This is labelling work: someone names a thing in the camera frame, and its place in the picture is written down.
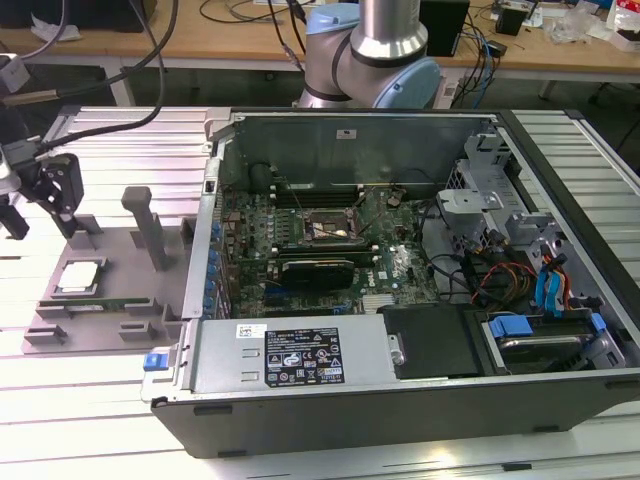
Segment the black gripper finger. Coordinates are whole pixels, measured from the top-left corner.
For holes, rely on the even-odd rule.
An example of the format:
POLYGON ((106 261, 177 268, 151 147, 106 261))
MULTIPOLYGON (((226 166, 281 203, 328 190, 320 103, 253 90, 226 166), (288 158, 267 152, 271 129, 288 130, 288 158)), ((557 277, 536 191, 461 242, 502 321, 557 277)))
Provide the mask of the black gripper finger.
POLYGON ((37 184, 39 205, 46 210, 66 239, 78 229, 75 212, 83 199, 79 160, 61 154, 41 162, 37 184))
POLYGON ((29 231, 29 226, 18 210, 11 204, 8 195, 0 199, 0 218, 2 226, 15 240, 23 240, 29 231))

